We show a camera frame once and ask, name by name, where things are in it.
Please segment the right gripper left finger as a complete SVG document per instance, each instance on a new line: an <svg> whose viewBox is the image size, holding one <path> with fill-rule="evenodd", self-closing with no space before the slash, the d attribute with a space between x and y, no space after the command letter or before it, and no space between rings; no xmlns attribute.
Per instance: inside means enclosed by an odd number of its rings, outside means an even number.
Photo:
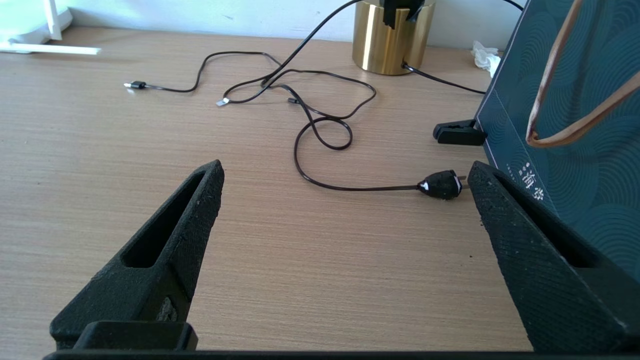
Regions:
<svg viewBox="0 0 640 360"><path fill-rule="evenodd" d="M75 346L93 322L185 322L225 173L220 161L194 172L50 323L57 350Z"/></svg>

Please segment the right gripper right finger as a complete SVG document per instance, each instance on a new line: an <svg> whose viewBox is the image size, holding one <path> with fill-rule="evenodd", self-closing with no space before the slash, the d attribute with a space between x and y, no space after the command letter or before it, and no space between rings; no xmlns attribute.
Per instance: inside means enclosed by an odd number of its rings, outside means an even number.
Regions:
<svg viewBox="0 0 640 360"><path fill-rule="evenodd" d="M497 168L467 183L534 351L638 353L638 281Z"/></svg>

